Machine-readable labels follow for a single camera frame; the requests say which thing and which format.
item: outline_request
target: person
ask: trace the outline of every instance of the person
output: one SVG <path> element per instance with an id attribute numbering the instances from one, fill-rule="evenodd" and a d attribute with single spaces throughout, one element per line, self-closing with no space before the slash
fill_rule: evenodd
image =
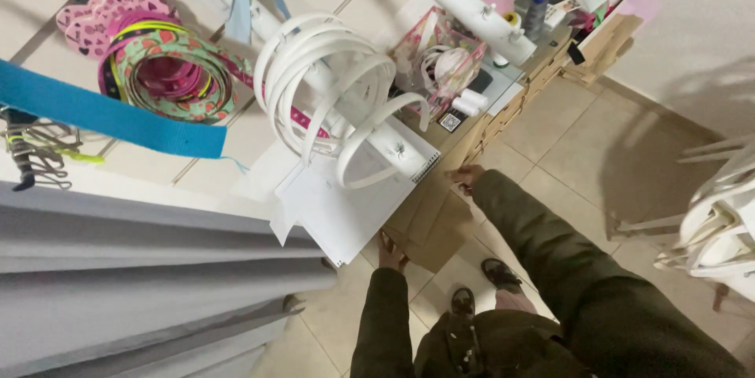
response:
<path id="1" fill-rule="evenodd" d="M 464 166 L 450 178 L 485 212 L 560 325 L 536 314 L 519 281 L 495 259 L 481 273 L 497 308 L 476 314 L 460 289 L 412 362 L 409 301 L 400 247 L 381 239 L 351 378 L 745 377 L 744 367 L 642 277 L 499 171 Z"/>

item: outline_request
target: jacket sleeve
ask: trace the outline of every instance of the jacket sleeve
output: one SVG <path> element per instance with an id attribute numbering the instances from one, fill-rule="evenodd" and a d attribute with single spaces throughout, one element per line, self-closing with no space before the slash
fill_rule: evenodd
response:
<path id="1" fill-rule="evenodd" d="M 745 376 L 657 288 L 515 182 L 488 170 L 473 193 L 561 322 L 565 345 L 598 376 Z"/>
<path id="2" fill-rule="evenodd" d="M 351 358 L 351 378 L 413 378 L 409 293 L 404 275 L 381 267 L 372 273 Z"/>

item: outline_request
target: qr code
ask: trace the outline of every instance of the qr code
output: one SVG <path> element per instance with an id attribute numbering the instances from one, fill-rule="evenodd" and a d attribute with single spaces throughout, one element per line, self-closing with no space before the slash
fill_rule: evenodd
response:
<path id="1" fill-rule="evenodd" d="M 443 129 L 448 130 L 448 132 L 453 132 L 454 129 L 456 129 L 456 126 L 458 126 L 460 123 L 461 120 L 459 120 L 456 116 L 446 114 L 446 116 L 443 117 L 443 120 L 440 122 L 440 125 L 443 126 Z"/>

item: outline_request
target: shoe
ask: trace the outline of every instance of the shoe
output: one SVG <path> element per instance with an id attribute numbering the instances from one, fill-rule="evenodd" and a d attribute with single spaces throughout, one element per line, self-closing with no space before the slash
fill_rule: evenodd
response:
<path id="1" fill-rule="evenodd" d="M 451 313 L 474 317 L 474 294 L 471 289 L 464 287 L 456 290 L 451 297 Z"/>
<path id="2" fill-rule="evenodd" d="M 522 281 L 506 266 L 506 263 L 497 258 L 482 260 L 480 267 L 482 268 L 482 273 L 488 278 L 491 284 L 495 285 L 496 289 L 504 289 L 511 287 L 511 285 L 522 284 Z"/>

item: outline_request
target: pink pants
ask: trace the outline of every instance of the pink pants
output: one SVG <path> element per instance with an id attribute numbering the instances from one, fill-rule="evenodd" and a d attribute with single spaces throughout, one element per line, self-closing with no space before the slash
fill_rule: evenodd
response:
<path id="1" fill-rule="evenodd" d="M 504 310 L 521 310 L 538 315 L 534 305 L 524 295 L 524 293 L 514 294 L 505 289 L 499 289 L 495 292 L 495 308 Z"/>

